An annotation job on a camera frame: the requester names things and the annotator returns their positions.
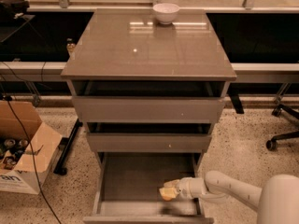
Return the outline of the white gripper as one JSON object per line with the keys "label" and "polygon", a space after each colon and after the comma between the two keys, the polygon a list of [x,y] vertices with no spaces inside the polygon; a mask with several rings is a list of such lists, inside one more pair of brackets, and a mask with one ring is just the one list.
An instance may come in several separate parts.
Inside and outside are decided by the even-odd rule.
{"label": "white gripper", "polygon": [[165,182],[159,191],[165,201],[176,199],[178,195],[186,199],[202,198],[206,184],[203,178],[185,177]]}

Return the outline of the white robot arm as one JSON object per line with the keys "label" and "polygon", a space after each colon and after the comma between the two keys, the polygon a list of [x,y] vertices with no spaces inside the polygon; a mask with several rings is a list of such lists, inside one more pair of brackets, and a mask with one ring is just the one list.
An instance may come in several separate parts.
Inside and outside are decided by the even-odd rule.
{"label": "white robot arm", "polygon": [[257,213],[257,224],[299,224],[299,178],[274,175],[262,188],[233,179],[218,171],[205,177],[185,177],[164,183],[162,198],[171,201],[180,196],[222,203],[235,198]]}

